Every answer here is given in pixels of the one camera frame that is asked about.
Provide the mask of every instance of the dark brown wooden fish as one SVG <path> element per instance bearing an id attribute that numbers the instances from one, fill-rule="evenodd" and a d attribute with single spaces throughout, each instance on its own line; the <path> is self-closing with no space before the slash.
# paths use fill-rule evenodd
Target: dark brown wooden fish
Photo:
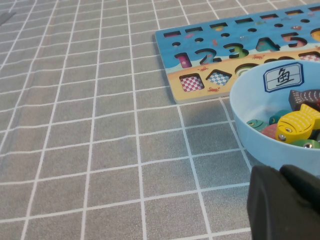
<path id="1" fill-rule="evenodd" d="M 320 112 L 320 89 L 313 89 L 307 91 L 291 90 L 289 95 L 289 103 L 293 111 L 299 111 L 301 104 L 306 104 L 311 108 Z"/>

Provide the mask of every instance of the label with chinese character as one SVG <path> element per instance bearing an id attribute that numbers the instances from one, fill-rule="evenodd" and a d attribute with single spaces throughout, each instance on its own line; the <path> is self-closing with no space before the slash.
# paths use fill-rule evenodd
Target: label with chinese character
<path id="1" fill-rule="evenodd" d="M 305 82 L 303 65 L 298 62 L 277 66 L 263 75 L 264 90 L 268 93 L 300 86 Z"/>

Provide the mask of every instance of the red checkered square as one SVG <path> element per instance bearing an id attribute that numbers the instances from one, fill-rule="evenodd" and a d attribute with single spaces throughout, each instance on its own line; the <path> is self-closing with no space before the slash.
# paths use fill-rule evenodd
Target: red checkered square
<path id="1" fill-rule="evenodd" d="M 300 59 L 312 62 L 320 62 L 320 57 L 315 54 L 301 56 Z"/>
<path id="2" fill-rule="evenodd" d="M 201 79 L 197 78 L 196 76 L 180 78 L 180 81 L 185 92 L 196 91 L 205 87 Z"/>

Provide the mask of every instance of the number puzzle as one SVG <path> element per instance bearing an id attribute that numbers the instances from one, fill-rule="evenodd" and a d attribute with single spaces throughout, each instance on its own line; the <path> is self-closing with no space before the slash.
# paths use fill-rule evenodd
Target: number puzzle
<path id="1" fill-rule="evenodd" d="M 263 63 L 320 62 L 319 22 L 315 3 L 159 30 L 155 37 L 182 104 L 229 95 L 238 76 Z"/>

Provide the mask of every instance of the yellow wooden fish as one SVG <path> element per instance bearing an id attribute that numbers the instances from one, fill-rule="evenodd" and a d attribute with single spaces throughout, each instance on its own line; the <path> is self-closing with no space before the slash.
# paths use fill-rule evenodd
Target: yellow wooden fish
<path id="1" fill-rule="evenodd" d="M 280 118 L 275 138 L 290 144 L 300 139 L 308 139 L 314 129 L 320 129 L 320 112 L 302 104 L 299 111 L 290 112 Z"/>

